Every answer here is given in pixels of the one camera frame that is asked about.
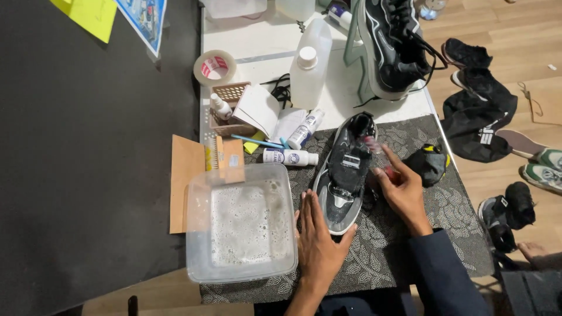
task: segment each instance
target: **wooden floor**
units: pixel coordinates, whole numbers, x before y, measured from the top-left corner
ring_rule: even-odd
[[[518,0],[515,4],[503,0],[449,0],[437,20],[422,21],[421,24],[425,39],[436,49],[449,37],[485,46],[494,57],[490,67],[493,76],[519,97],[517,112],[507,128],[523,132],[539,143],[562,148],[562,127],[532,123],[527,100],[517,86],[519,81],[527,83],[528,87],[529,84],[556,87],[560,83],[556,91],[548,94],[550,98],[554,96],[554,100],[562,100],[561,0]],[[548,64],[559,70],[549,69]],[[459,90],[449,79],[454,70],[452,67],[436,71],[428,86],[438,112],[442,111],[443,101]],[[540,90],[531,90],[531,94],[539,103],[545,95]],[[515,155],[490,164],[459,157],[455,160],[474,207],[485,198],[503,194],[510,183],[522,180],[518,167],[526,163],[525,159]],[[537,221],[533,226],[515,231],[516,240],[536,241],[552,252],[562,251],[562,197],[532,186],[531,193],[537,203]],[[524,260],[519,251],[510,256]],[[475,282],[487,285],[493,283],[493,279],[484,277],[475,279]],[[91,300],[85,304],[83,314],[126,315],[127,299],[131,295],[138,296],[140,314],[145,316],[253,314],[251,305],[200,306],[198,288],[189,283],[184,270]],[[487,297],[491,297],[496,305],[501,303],[495,295]]]

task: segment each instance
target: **poster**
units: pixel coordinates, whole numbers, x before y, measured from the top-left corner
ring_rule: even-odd
[[[167,0],[115,0],[121,13],[158,57]]]

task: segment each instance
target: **white paper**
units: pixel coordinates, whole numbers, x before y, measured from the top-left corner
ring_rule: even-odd
[[[233,117],[264,132],[265,138],[273,137],[281,106],[279,101],[259,84],[246,87]]]
[[[301,125],[305,120],[307,110],[297,109],[295,107],[289,107],[279,112],[279,120],[277,121],[277,126],[275,127],[275,132],[273,136],[269,139],[270,142],[281,144],[280,137],[288,140],[293,132]]]

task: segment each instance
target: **person's left hand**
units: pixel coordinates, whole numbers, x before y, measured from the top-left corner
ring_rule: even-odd
[[[301,267],[301,285],[324,296],[342,267],[357,231],[357,224],[343,235],[340,243],[330,237],[324,221],[318,195],[311,189],[301,195],[301,210],[295,218],[301,217],[302,233],[297,234],[298,263]]]

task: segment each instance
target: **hand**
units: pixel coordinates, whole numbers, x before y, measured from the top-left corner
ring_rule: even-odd
[[[324,221],[316,192],[308,189],[302,193],[301,200],[301,210],[295,213],[295,218],[300,214],[302,226],[302,233],[297,231],[300,286],[323,297],[349,252],[357,224],[343,235],[340,243],[335,243]]]
[[[432,234],[433,228],[423,206],[421,177],[406,166],[388,146],[383,145],[382,148],[387,154],[388,160],[398,171],[397,180],[392,183],[381,168],[373,170],[388,204],[406,223],[412,236]]]

